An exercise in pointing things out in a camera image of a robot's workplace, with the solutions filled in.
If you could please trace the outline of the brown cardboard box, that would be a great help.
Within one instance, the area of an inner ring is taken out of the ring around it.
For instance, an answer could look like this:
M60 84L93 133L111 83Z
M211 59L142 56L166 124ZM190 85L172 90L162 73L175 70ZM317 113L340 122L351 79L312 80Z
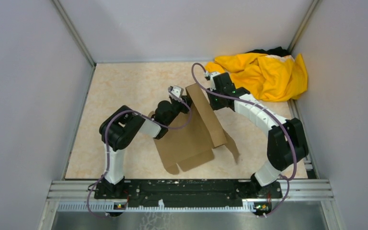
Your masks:
M235 163L239 150L233 138L223 129L209 101L197 84L186 87L186 94L193 101L191 113L180 113L172 122L173 127L154 143L165 170L170 174L186 172L215 158L213 150L221 148L232 154Z

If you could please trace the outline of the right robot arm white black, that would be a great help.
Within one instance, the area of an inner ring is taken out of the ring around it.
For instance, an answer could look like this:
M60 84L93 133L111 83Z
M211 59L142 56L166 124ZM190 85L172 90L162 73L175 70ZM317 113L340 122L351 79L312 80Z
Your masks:
M230 108L255 124L268 138L267 161L251 176L251 193L264 197L279 175L308 153L302 122L287 119L266 108L244 87L236 88L228 73L206 73L208 99L213 110Z

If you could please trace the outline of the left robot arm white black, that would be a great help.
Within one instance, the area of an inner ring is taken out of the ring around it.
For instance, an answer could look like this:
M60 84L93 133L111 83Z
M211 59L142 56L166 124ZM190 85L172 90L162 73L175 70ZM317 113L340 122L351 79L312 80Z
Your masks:
M163 138L169 130L181 129L170 124L181 113L192 115L192 100L182 96L179 100L171 98L161 101L150 117L144 116L126 105L121 106L99 128L105 148L105 171L97 189L103 189L112 198L119 198L125 191L124 154L137 133L146 134L156 140Z

